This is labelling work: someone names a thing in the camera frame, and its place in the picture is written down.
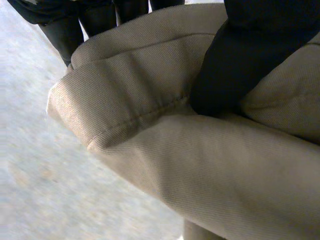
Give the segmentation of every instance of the black pants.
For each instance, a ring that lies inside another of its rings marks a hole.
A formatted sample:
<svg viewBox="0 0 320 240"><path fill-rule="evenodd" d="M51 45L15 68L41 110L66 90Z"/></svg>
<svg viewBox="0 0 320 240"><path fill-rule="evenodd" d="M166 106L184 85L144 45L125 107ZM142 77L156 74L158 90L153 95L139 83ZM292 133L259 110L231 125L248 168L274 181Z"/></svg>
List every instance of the black pants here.
<svg viewBox="0 0 320 240"><path fill-rule="evenodd" d="M136 0L114 0L116 3L123 3ZM31 0L8 0L13 8L31 24L48 24L66 16L78 14L79 6L85 8L98 7L111 4L112 0L36 0L36 4ZM185 0L151 0L152 9L181 5Z"/></svg>

